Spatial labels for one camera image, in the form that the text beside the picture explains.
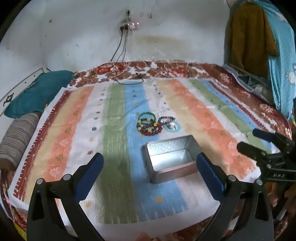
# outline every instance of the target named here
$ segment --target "screw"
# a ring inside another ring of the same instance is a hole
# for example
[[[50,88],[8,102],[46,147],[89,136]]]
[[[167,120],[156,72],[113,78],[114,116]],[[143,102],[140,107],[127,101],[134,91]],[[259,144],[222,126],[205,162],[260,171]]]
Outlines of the screw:
[[[257,183],[258,185],[262,185],[262,181],[261,181],[260,179],[257,179],[257,180],[256,180],[256,183]]]
[[[66,175],[63,176],[63,179],[65,181],[68,181],[70,178],[71,178],[71,175],[70,174],[66,174]]]
[[[37,183],[37,184],[41,184],[41,183],[43,183],[43,179],[42,179],[42,178],[39,178],[39,179],[37,180],[36,183]]]
[[[237,178],[234,175],[229,175],[228,179],[232,182],[234,182]]]

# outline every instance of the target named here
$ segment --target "brown floral bedspread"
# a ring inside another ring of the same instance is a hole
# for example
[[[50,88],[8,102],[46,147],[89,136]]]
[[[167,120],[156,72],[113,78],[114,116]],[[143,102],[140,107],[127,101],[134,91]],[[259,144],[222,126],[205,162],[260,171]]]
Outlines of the brown floral bedspread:
[[[101,83],[107,81],[120,81],[123,79],[139,80],[148,79],[150,77],[158,78],[172,78],[172,77],[186,77],[186,78],[213,78],[225,86],[225,91],[232,93],[238,100],[247,105],[256,115],[262,118],[266,123],[269,123],[271,128],[275,131],[285,135],[289,138],[291,135],[291,128],[288,121],[275,108],[269,106],[266,102],[246,92],[235,80],[235,78],[225,69],[215,64],[199,64],[186,63],[183,61],[132,61],[121,64],[106,63],[88,71],[82,71],[75,74],[74,79],[70,82],[69,87],[81,87],[86,84]],[[0,194],[4,206],[9,213],[9,216],[14,222],[24,231],[26,231],[26,215],[20,210],[15,209],[9,204],[7,189],[11,182],[11,174],[1,171],[0,176]],[[272,195],[272,184],[267,183],[266,188],[270,197]],[[240,211],[238,205],[234,217],[237,217]],[[291,214],[287,213],[275,228],[275,238],[286,227]],[[178,232],[167,234],[163,237],[154,238],[157,241],[190,241],[195,240],[210,222],[211,217],[204,221],[192,225],[186,229]]]

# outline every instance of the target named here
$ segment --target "bed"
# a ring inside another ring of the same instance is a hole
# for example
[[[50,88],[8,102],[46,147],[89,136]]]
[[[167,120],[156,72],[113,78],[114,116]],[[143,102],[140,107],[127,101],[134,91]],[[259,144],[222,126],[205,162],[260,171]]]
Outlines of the bed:
[[[142,78],[144,83],[138,85]],[[175,117],[180,130],[142,136],[136,123],[146,111]],[[177,60],[106,63],[76,73],[45,109],[16,173],[0,173],[2,206],[25,238],[26,211],[37,178],[59,180],[100,152],[105,167],[80,205],[106,240],[132,240],[139,232],[155,240],[195,240],[219,203],[198,173],[151,184],[140,147],[148,141],[192,134],[213,163],[252,182],[260,172],[236,151],[236,144],[246,141],[276,151],[252,136],[254,128],[291,138],[283,115],[245,91],[220,66]],[[173,199],[167,190],[174,192]]]

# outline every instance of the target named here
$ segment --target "striped fabric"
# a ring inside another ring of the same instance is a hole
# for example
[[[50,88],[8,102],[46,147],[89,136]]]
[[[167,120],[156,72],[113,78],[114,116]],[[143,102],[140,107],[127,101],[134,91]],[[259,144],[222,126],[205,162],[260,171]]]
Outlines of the striped fabric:
[[[37,127],[36,113],[15,119],[0,143],[0,169],[16,170]]]

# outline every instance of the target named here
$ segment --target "green stripe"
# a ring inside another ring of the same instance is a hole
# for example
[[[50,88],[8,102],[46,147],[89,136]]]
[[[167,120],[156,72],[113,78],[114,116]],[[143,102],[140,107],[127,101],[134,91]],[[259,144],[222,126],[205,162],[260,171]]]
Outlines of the green stripe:
[[[236,127],[243,133],[248,140],[248,142],[262,150],[270,152],[262,143],[259,138],[256,138],[252,134],[252,129],[223,101],[221,101],[217,96],[210,92],[199,80],[190,79],[191,84],[197,88],[202,95],[211,103],[216,106],[220,106],[219,111],[222,112]]]
[[[124,114],[124,86],[113,84],[108,90],[103,117],[104,168],[96,181],[105,224],[137,222]]]

